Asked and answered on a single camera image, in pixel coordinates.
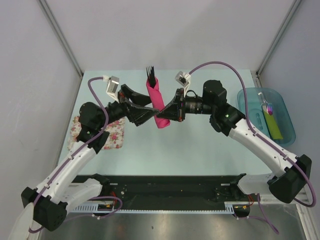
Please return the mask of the pink paper napkin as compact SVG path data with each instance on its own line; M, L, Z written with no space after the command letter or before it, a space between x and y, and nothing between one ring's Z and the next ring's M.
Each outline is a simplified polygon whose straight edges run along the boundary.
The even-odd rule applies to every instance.
M151 76L148 77L146 81L146 88L148 91L148 95L151 99L151 103L153 108L162 111L165 108L164 101L162 94L160 92L159 82L158 79L155 78L155 85L152 87L149 83ZM154 116L155 124L158 129L166 128L170 125L170 120L165 118L159 118L157 116Z

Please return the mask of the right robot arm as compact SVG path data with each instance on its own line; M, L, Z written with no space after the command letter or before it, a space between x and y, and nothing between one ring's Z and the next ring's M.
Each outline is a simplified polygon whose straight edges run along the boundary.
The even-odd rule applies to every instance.
M289 204L307 184L311 159L285 150L253 127L241 111L228 104L227 90L219 80L207 80L201 97L188 96L183 88L177 89L172 101L157 116L182 122L186 114L209 115L216 132L245 146L271 170L270 174L237 176L230 188L235 200L242 201L250 194L272 194Z

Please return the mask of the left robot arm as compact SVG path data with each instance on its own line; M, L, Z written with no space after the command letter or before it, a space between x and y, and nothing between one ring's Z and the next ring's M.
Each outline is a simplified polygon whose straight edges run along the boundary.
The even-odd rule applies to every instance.
M99 99L83 103L78 118L81 129L68 155L45 180L35 188L26 187L21 193L23 206L33 206L31 219L52 232L77 206L95 197L107 199L111 188L107 179L99 174L94 174L75 190L71 190L69 185L103 149L110 135L107 126L124 117L137 127L144 124L159 112L148 107L151 102L150 96L135 92L123 84L115 94L115 101L107 106L103 106Z

